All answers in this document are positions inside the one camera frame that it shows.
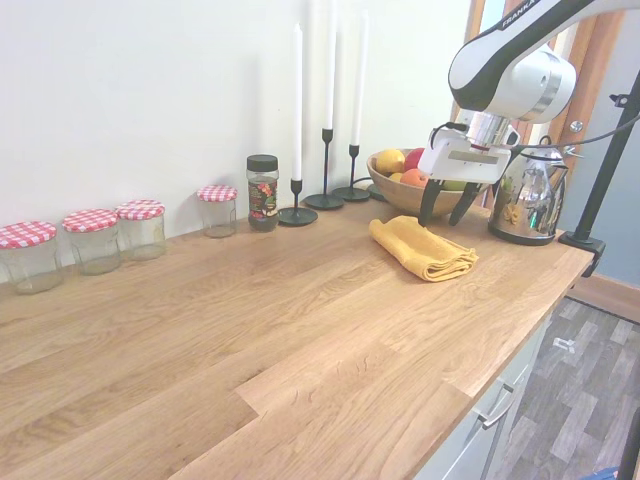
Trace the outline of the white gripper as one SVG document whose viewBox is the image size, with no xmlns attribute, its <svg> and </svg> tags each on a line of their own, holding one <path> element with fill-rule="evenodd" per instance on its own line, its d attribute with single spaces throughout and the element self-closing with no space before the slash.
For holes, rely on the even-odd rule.
<svg viewBox="0 0 640 480">
<path fill-rule="evenodd" d="M 418 223 L 428 224 L 444 181 L 451 180 L 467 183 L 449 216 L 449 224 L 456 226 L 475 201 L 479 184 L 497 182 L 510 157 L 511 151 L 501 146 L 491 146 L 487 151 L 475 148 L 459 131 L 433 131 L 418 162 L 418 169 L 430 177 L 422 195 Z"/>
</svg>

